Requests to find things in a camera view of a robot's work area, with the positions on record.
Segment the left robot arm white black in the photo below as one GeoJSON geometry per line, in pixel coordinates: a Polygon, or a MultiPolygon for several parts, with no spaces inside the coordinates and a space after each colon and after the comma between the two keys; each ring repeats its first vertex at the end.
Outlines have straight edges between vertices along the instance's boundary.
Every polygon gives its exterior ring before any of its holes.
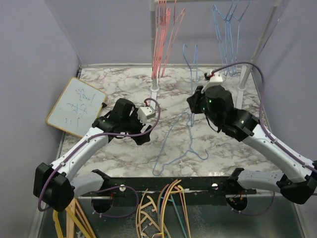
{"type": "Polygon", "coordinates": [[[105,195],[109,191],[106,175],[94,170],[85,176],[76,174],[84,164],[114,138],[132,138],[137,145],[149,142],[152,125],[146,122],[159,119],[160,106],[136,107],[127,99],[120,98],[112,110],[93,122],[88,132],[66,154],[51,162],[37,166],[33,194],[38,198],[38,210],[44,212],[42,203],[48,208],[63,211],[74,198],[94,191],[105,195]]]}

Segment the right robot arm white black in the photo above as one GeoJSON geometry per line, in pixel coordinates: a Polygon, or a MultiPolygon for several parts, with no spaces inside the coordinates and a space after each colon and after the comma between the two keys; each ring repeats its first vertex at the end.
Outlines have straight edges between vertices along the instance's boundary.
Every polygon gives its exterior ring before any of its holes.
{"type": "Polygon", "coordinates": [[[305,204],[317,187],[317,163],[290,149],[269,133],[250,112],[234,107],[231,93],[222,86],[204,90],[198,86],[187,98],[190,111],[204,114],[218,132],[257,150],[275,164],[279,172],[248,171],[237,168],[227,182],[228,190],[238,194],[247,189],[278,192],[296,204],[305,204]]]}

